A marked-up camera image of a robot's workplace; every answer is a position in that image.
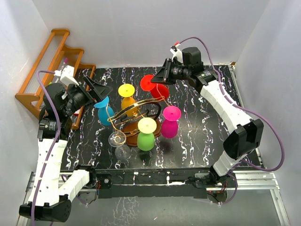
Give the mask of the red plastic wine glass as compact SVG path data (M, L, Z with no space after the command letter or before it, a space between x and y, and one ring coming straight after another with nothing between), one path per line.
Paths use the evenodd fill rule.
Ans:
M153 77L152 74L145 75L140 81L141 89L149 91L154 98L163 97L166 100L170 94L169 89L163 84L151 82Z

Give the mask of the orange yellow plastic wine glass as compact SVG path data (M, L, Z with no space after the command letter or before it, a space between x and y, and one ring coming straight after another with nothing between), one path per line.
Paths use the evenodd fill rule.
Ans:
M122 110L136 103L136 101L133 98L133 95L135 93L135 88L133 85L128 83L121 85L118 89L118 93L121 97L123 97L121 102Z

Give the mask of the pink plastic wine glass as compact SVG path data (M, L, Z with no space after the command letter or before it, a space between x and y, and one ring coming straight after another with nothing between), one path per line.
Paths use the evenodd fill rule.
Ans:
M162 136L165 138L174 138L178 132L178 120L182 113L181 110L174 106L168 106L163 111L164 121L162 123Z

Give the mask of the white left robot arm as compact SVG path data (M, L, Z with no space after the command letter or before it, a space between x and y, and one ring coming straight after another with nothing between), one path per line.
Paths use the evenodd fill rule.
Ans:
M84 84L72 80L42 85L45 103L39 115L38 163L32 191L19 214L35 221L65 222L71 213L71 203L83 187L100 187L95 168L78 165L63 184L60 171L62 157L71 130L71 116L83 106L94 105L108 98L112 87L84 76Z

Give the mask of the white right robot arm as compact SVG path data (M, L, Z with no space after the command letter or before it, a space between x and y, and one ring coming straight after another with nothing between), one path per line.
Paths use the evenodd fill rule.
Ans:
M254 149L263 133L263 122L254 120L239 109L222 86L221 75L213 68L206 70L197 47L180 50L178 44L171 47L172 58L166 58L162 68L157 72L152 83L174 85L177 80L186 80L207 102L226 124L229 136L223 142L223 152L210 167L207 176L201 178L203 183L222 186L231 170Z

